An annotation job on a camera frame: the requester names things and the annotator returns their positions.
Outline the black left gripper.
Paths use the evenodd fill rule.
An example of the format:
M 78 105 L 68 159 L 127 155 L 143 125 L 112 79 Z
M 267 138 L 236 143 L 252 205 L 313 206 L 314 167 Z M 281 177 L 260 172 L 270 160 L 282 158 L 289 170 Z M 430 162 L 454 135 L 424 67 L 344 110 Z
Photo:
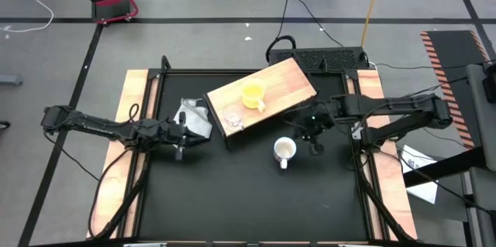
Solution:
M 202 135 L 192 132 L 185 127 L 186 114 L 181 111 L 179 113 L 179 123 L 167 123 L 162 126 L 164 141 L 176 146 L 174 158 L 176 161 L 181 161 L 183 157 L 184 144 L 201 144 L 206 142 L 206 138 Z

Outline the black perforated case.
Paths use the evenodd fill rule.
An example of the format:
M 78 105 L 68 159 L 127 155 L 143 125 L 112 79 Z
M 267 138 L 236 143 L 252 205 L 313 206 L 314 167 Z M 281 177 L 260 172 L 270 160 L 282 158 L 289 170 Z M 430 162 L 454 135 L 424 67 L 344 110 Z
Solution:
M 266 52 L 266 60 L 270 65 L 289 58 L 293 58 L 303 71 L 369 68 L 367 54 L 362 47 L 279 49 Z

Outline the white paper sheet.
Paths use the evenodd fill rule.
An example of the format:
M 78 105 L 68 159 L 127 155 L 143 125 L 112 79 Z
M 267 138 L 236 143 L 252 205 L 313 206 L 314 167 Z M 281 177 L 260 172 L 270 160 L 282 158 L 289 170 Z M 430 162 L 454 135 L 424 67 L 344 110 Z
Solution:
M 436 162 L 433 158 L 420 153 L 407 145 L 402 147 L 400 156 L 402 173 L 408 173 L 412 171 L 412 168 L 418 169 L 422 166 L 427 166 Z M 434 182 L 428 182 L 425 184 L 408 187 L 407 192 L 415 197 L 429 202 L 430 204 L 434 204 L 436 202 L 437 189 L 437 184 Z

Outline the black mat with orange stripes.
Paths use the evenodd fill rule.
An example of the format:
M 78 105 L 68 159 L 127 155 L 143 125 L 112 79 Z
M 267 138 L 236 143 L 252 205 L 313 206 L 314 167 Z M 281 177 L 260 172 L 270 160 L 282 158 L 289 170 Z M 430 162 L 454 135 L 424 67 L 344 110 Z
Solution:
M 476 33 L 470 30 L 422 31 L 420 36 L 462 144 L 468 149 L 480 146 L 466 67 L 481 67 L 496 60 L 487 55 Z

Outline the yellow plastic cup with handle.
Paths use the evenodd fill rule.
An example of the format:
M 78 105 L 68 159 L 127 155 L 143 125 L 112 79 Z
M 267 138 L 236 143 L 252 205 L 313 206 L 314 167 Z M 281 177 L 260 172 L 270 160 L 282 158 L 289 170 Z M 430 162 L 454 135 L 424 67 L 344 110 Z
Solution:
M 246 108 L 256 109 L 259 112 L 265 110 L 264 96 L 266 86 L 258 79 L 248 79 L 242 83 L 241 99 Z

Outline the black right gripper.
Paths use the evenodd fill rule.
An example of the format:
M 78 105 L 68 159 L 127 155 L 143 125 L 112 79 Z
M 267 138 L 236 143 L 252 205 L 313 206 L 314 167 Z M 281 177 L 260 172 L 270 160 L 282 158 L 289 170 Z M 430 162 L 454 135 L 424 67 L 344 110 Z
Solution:
M 317 136 L 325 130 L 332 128 L 335 122 L 334 109 L 329 103 L 317 102 L 297 107 L 293 111 L 294 137 L 309 141 L 313 156 L 324 153 L 323 144 L 319 143 Z

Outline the red white patterned mug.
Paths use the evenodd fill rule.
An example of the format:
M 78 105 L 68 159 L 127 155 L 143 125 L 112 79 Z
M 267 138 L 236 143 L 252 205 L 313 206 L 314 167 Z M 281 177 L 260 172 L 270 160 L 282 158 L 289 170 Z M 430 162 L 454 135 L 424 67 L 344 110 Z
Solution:
M 274 158 L 279 163 L 282 170 L 288 168 L 288 161 L 296 154 L 297 146 L 293 139 L 280 137 L 276 140 L 273 147 Z

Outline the black device on desk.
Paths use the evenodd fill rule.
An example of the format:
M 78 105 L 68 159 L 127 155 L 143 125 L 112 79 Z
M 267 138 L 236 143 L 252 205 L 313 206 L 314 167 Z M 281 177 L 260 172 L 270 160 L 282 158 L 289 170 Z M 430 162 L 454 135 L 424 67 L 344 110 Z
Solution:
M 487 101 L 496 104 L 496 74 L 491 74 L 482 80 Z

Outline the black metal bar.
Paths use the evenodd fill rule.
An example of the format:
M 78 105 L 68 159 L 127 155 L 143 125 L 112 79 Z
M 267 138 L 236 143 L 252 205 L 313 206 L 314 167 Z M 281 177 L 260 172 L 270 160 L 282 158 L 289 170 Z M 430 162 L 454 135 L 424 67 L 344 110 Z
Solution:
M 433 182 L 444 177 L 467 172 L 472 167 L 491 169 L 492 164 L 486 159 L 481 146 L 469 149 L 456 156 L 436 161 L 435 163 L 414 168 L 403 174 L 406 187 Z

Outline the white cloth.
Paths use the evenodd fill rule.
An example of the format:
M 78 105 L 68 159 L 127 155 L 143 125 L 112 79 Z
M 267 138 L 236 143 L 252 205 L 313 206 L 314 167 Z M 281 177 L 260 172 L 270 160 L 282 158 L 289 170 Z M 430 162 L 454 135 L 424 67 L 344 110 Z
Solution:
M 212 133 L 212 124 L 208 120 L 208 109 L 201 106 L 202 102 L 201 98 L 182 98 L 174 121 L 179 123 L 180 113 L 185 113 L 185 126 L 190 131 L 209 139 Z

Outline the light wooden side panel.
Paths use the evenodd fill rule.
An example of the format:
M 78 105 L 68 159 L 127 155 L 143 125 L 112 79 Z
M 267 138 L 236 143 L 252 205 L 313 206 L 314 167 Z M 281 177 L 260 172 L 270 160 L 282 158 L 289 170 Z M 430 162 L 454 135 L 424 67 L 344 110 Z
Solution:
M 370 98 L 383 98 L 381 79 L 376 70 L 358 70 L 360 93 Z M 413 238 L 417 238 L 415 223 L 403 179 L 396 144 L 387 140 L 381 151 L 373 155 L 381 199 L 396 222 Z
M 145 92 L 147 77 L 147 70 L 127 71 L 115 117 L 117 122 L 124 122 L 129 118 L 129 109 L 135 103 L 141 105 L 140 110 L 145 112 L 147 118 L 152 116 L 158 80 L 154 78 L 151 81 L 151 95 L 147 96 Z M 126 153 L 120 142 L 109 143 L 104 163 L 107 174 L 98 188 L 95 207 L 89 218 L 93 234 L 101 232 L 117 212 L 124 201 L 126 185 L 134 185 L 137 182 L 144 160 L 143 153 L 134 154 L 130 151 Z

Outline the clear glass cup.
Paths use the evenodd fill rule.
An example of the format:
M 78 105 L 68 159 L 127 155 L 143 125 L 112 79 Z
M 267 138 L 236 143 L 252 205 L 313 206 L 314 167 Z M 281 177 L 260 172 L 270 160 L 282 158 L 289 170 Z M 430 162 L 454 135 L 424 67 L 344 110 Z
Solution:
M 224 123 L 231 130 L 243 130 L 243 105 L 240 103 L 229 104 L 222 111 Z

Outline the grey metal bar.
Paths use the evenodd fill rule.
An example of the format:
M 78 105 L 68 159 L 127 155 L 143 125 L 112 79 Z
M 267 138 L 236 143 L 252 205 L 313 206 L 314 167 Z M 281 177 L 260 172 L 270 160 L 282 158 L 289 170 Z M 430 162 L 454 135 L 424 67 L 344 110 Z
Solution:
M 0 84 L 20 86 L 23 83 L 20 74 L 0 74 Z

